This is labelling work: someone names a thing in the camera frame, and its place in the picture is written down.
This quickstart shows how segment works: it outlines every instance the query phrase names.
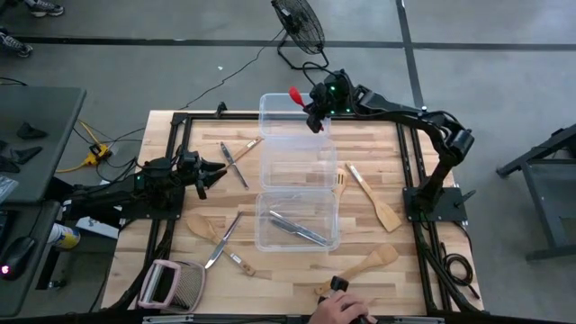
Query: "black fan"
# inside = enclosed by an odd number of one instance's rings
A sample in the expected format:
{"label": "black fan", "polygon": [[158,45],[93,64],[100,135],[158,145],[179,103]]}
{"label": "black fan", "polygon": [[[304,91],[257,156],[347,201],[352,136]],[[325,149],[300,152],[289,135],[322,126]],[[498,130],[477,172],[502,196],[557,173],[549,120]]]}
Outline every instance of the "black fan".
{"label": "black fan", "polygon": [[327,67],[329,62],[324,54],[324,31],[316,14],[306,0],[272,0],[272,7],[284,26],[286,33],[278,44],[278,55],[290,65],[292,69],[318,69],[318,67],[295,67],[282,53],[281,48],[290,35],[296,45],[304,52],[314,55],[322,54]]}

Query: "tongs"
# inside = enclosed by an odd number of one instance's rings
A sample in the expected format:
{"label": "tongs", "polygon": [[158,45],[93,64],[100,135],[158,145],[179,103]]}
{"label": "tongs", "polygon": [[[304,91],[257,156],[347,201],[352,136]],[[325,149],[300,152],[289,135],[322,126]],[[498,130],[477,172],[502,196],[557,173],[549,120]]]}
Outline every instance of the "tongs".
{"label": "tongs", "polygon": [[275,211],[270,211],[270,214],[274,216],[270,221],[280,230],[283,230],[292,235],[300,236],[323,247],[328,245],[328,240],[323,238],[321,235],[287,220],[285,217]]}

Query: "human hand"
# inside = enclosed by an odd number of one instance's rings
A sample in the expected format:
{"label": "human hand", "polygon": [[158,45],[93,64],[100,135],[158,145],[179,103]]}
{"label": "human hand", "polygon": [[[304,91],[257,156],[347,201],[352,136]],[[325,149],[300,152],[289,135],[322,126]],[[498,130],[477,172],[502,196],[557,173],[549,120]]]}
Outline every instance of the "human hand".
{"label": "human hand", "polygon": [[309,324],[349,324],[361,315],[366,316],[372,324],[377,321],[368,316],[368,308],[363,300],[352,293],[337,291],[318,305]]}

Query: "gray floor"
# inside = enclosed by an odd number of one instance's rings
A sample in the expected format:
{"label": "gray floor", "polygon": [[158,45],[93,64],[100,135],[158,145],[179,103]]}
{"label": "gray floor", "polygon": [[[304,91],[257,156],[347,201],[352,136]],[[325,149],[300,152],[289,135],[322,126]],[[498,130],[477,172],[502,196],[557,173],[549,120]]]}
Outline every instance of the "gray floor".
{"label": "gray floor", "polygon": [[[2,20],[13,32],[41,36],[261,40],[280,30],[267,0],[62,0],[67,13],[34,20],[17,8]],[[310,0],[329,41],[401,41],[392,0]],[[420,42],[574,43],[576,3],[570,0],[405,0],[410,33]],[[176,109],[252,59],[255,47],[151,47],[34,45],[29,59],[0,56],[0,76],[34,86],[79,86],[88,91],[81,118],[111,137],[143,125],[151,109]],[[307,57],[298,49],[291,58]],[[390,100],[413,104],[403,49],[328,48],[333,68]],[[455,170],[457,182],[478,193],[467,203],[474,262],[487,310],[502,315],[574,321],[576,257],[527,263],[545,247],[542,227],[523,178],[507,180],[500,166],[560,127],[576,122],[573,51],[416,50],[424,101],[454,113],[473,129],[476,142]],[[289,70],[274,49],[192,107],[256,109],[260,95],[307,91],[302,73]],[[135,134],[134,139],[141,137]],[[112,162],[138,154],[138,142],[114,147]],[[77,165],[86,144],[73,135],[61,167]],[[116,170],[104,168],[114,175]],[[96,184],[94,170],[62,176]],[[87,311],[113,252],[113,242],[86,238],[88,253],[71,256],[69,286],[32,292],[21,316]]]}

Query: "spray can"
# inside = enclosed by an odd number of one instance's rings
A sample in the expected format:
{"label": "spray can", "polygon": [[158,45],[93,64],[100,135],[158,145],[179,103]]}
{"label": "spray can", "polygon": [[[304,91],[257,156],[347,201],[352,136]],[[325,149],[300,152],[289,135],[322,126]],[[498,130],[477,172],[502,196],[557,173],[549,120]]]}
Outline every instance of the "spray can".
{"label": "spray can", "polygon": [[54,224],[52,225],[52,232],[48,237],[48,243],[53,244],[54,247],[71,249],[80,242],[80,232],[77,229]]}

